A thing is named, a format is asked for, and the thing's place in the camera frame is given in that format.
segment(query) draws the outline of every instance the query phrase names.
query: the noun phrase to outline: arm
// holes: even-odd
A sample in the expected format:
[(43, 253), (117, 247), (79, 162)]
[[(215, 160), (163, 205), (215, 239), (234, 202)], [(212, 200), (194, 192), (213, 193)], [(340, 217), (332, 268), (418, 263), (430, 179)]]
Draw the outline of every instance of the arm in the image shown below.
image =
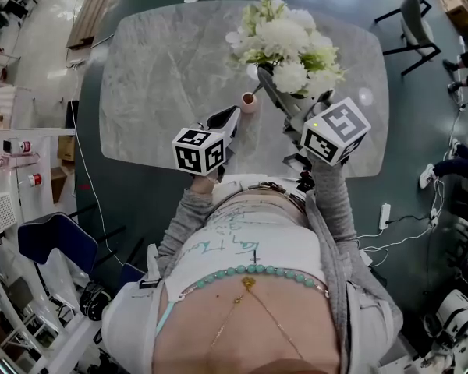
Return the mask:
[(173, 261), (175, 254), (182, 248), (184, 242), (204, 224), (213, 209), (211, 192), (213, 182), (197, 176), (191, 188), (184, 191), (179, 202), (175, 217), (170, 222), (165, 237), (158, 248), (158, 269), (164, 276), (167, 266)]
[(393, 302), (392, 297), (374, 278), (360, 256), (355, 242), (357, 236), (350, 206), (349, 193), (346, 188), (342, 165), (330, 166), (309, 154), (312, 162), (312, 178), (315, 181), (315, 200), (340, 254), (347, 255), (352, 265), (350, 280), (359, 285), (369, 295), (387, 301), (392, 310), (395, 331), (402, 328), (402, 313)]

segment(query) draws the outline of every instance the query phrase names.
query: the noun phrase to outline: dark gray floor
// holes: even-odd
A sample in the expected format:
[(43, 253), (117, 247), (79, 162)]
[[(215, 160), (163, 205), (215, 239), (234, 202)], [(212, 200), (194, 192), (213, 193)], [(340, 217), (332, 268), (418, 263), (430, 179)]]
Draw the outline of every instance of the dark gray floor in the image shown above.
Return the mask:
[[(125, 16), (182, 1), (115, 0), (102, 21), (97, 40), (112, 34)], [(370, 29), (378, 36), (384, 50), (401, 46), (398, 16), (377, 26), (371, 24), (373, 18), (398, 8), (402, 0), (286, 1)], [(390, 123), (383, 167), (376, 177), (348, 181), (359, 234), (378, 232), (382, 203), (392, 205), (391, 219), (406, 214), (422, 216), (430, 209), (433, 190), (419, 191), (417, 179), (427, 162), (441, 160), (445, 152), (456, 106), (445, 89), (449, 78), (441, 67), (441, 60), (444, 57), (454, 59), (460, 47), (457, 33), (441, 11), (438, 0), (427, 1), (434, 8), (425, 18), (443, 52), (434, 62), (422, 65), (405, 79), (401, 78), (400, 73), (419, 59), (417, 53), (406, 52), (388, 56), (385, 60), (390, 91)], [(183, 188), (190, 183), (190, 177), (177, 171), (128, 164), (102, 156), (98, 131), (99, 95), (108, 43), (104, 42), (93, 50), (93, 58), (83, 80), (79, 137), (101, 201), (107, 231), (120, 224), (127, 226), (123, 235), (110, 241), (111, 245), (119, 245), (118, 255), (125, 260), (139, 238), (145, 237), (146, 245), (161, 240)], [(468, 110), (456, 128), (456, 135), (468, 135)], [(89, 189), (83, 187), (87, 184), (87, 177), (80, 159), (76, 162), (76, 173), (77, 202), (82, 207), (92, 203), (94, 197)], [(449, 194), (450, 189), (446, 190), (446, 195)], [(443, 215), (444, 220), (431, 238), (430, 284), (427, 282), (427, 235), (393, 247), (388, 260), (378, 267), (379, 274), (388, 282), (389, 292), (405, 312), (419, 312), (427, 301), (423, 292), (428, 288), (435, 289), (451, 275), (445, 256), (445, 249), (454, 243), (447, 224), (448, 216)], [(101, 233), (97, 214), (83, 217), (81, 222), (92, 234)], [(380, 238), (361, 241), (363, 245), (384, 245), (418, 235), (425, 228), (420, 222), (405, 220), (391, 224)], [(144, 263), (144, 249), (140, 257)], [(114, 286), (118, 275), (119, 265), (111, 259), (100, 266), (94, 276)]]

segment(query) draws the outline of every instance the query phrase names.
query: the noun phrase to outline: shoe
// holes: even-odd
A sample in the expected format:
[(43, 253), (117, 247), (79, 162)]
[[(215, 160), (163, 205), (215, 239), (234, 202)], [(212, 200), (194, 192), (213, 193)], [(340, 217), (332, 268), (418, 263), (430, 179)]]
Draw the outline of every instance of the shoe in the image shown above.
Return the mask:
[(447, 91), (451, 94), (457, 91), (462, 86), (461, 82), (452, 82), (447, 85)]
[(461, 144), (457, 138), (453, 138), (451, 140), (451, 150), (449, 151), (448, 158), (454, 159), (456, 156), (456, 150), (458, 149), (458, 145)]
[(454, 62), (450, 62), (448, 59), (443, 60), (442, 64), (445, 70), (449, 72), (455, 72), (459, 69), (458, 64), (455, 64)]
[(427, 188), (427, 185), (436, 179), (437, 175), (434, 172), (434, 165), (428, 164), (423, 173), (420, 175), (420, 188)]

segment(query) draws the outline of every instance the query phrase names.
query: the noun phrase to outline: small pink cup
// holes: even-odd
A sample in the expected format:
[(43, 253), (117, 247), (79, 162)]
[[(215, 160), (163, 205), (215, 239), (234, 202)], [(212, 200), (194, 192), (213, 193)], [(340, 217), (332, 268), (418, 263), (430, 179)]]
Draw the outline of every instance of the small pink cup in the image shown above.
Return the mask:
[(245, 114), (253, 114), (260, 106), (257, 96), (252, 93), (243, 94), (242, 100), (243, 103), (241, 104), (241, 111)]

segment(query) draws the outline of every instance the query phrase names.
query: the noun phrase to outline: desk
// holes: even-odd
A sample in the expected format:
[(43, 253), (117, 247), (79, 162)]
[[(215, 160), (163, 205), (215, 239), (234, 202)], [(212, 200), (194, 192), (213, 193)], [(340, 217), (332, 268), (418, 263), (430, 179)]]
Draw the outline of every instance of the desk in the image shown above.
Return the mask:
[[(172, 140), (213, 111), (240, 104), (257, 81), (232, 64), (225, 35), (241, 24), (249, 2), (170, 5), (123, 19), (105, 65), (99, 111), (102, 153), (111, 159), (175, 168)], [(347, 71), (335, 100), (350, 96), (371, 131), (346, 165), (349, 177), (374, 176), (388, 133), (388, 84), (378, 39), (357, 26), (313, 13), (317, 28), (339, 48)], [(227, 173), (297, 176), (282, 163), (296, 152), (282, 134), (284, 114), (261, 90), (261, 109), (243, 115)]]

